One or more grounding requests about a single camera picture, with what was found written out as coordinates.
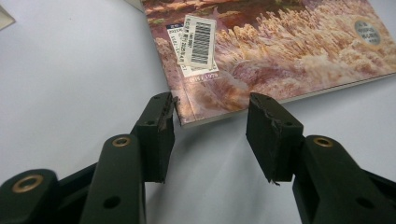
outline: book cover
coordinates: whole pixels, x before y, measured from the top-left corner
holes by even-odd
[[[284,103],[396,72],[395,42],[367,0],[142,3],[185,127],[247,109],[252,91]],[[186,15],[216,22],[212,69],[177,63]]]

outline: brass screw insert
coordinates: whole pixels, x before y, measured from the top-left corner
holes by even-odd
[[[332,141],[324,137],[317,137],[314,142],[321,147],[332,147]]]
[[[12,191],[15,193],[30,191],[39,186],[43,180],[44,177],[42,175],[28,175],[15,183],[14,186],[12,186]]]
[[[125,147],[131,143],[131,139],[128,137],[119,137],[113,141],[114,147]]]

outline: book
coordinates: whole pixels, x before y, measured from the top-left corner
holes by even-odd
[[[396,73],[396,44],[367,0],[142,3],[183,127],[246,110],[251,92],[286,103]],[[186,40],[208,39],[186,16],[216,24],[212,68],[178,64]]]
[[[0,6],[0,30],[8,27],[14,23],[14,18],[11,17],[1,6]]]

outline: white desk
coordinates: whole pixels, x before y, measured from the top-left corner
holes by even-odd
[[[396,38],[396,1],[372,1]],[[62,179],[95,163],[168,91],[145,16],[122,0],[0,0],[0,183],[29,169]],[[304,135],[341,142],[396,181],[396,77],[286,104]],[[301,223],[291,183],[267,183],[246,114],[181,130],[165,185],[147,184],[148,224]]]

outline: white sticker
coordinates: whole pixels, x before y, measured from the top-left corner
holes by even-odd
[[[216,21],[186,16],[177,63],[213,68]]]
[[[181,37],[183,35],[183,23],[167,25],[166,30],[168,31],[175,53],[178,57],[178,54],[180,52]],[[183,72],[184,77],[193,77],[201,74],[214,73],[219,71],[216,63],[213,63],[213,69],[191,67],[182,64],[180,65],[180,68]]]

